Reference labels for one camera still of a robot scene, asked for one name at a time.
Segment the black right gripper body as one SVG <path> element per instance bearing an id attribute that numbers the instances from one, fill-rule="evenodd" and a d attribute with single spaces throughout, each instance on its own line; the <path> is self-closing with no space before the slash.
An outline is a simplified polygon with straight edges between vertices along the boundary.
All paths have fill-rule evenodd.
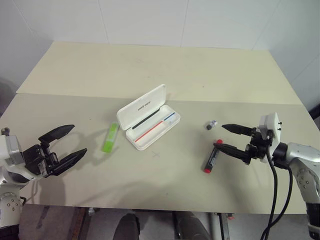
<path id="1" fill-rule="evenodd" d="M 246 145 L 245 151 L 249 153 L 251 158 L 263 160 L 272 142 L 273 131 L 271 129 L 261 131 L 257 127 L 253 127 L 251 129 L 251 140 Z"/>

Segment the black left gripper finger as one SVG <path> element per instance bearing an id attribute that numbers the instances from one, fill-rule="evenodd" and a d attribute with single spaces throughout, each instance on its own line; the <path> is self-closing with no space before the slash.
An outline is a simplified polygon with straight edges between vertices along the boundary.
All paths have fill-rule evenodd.
<path id="1" fill-rule="evenodd" d="M 50 175 L 59 176 L 60 174 L 64 173 L 65 171 L 73 167 L 76 163 L 78 163 L 84 157 L 87 150 L 88 150 L 87 148 L 84 148 L 64 157 L 57 165 L 55 165 L 50 170 Z"/>
<path id="2" fill-rule="evenodd" d="M 38 138 L 41 147 L 49 148 L 51 142 L 59 140 L 62 137 L 66 136 L 74 127 L 74 124 L 62 125 L 45 133 L 44 135 Z"/>

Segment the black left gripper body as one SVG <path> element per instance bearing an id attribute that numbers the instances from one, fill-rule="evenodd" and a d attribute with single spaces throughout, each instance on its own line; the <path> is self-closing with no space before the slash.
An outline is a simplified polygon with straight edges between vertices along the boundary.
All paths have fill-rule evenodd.
<path id="1" fill-rule="evenodd" d="M 59 161 L 55 152 L 36 144 L 24 151 L 25 168 L 38 177 L 59 176 Z"/>

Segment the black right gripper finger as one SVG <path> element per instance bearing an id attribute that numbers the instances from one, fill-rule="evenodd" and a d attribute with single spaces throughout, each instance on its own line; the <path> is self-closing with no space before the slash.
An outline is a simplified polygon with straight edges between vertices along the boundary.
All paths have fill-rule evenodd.
<path id="1" fill-rule="evenodd" d="M 229 123 L 224 124 L 222 127 L 226 130 L 228 130 L 231 133 L 238 134 L 238 135 L 246 135 L 246 136 L 252 136 L 254 129 L 249 128 L 246 126 L 242 126 L 239 124 Z"/>
<path id="2" fill-rule="evenodd" d="M 235 146 L 225 144 L 225 143 L 214 143 L 213 144 L 220 152 L 242 160 L 245 164 L 249 165 L 251 163 L 251 155 L 247 151 L 237 149 Z"/>

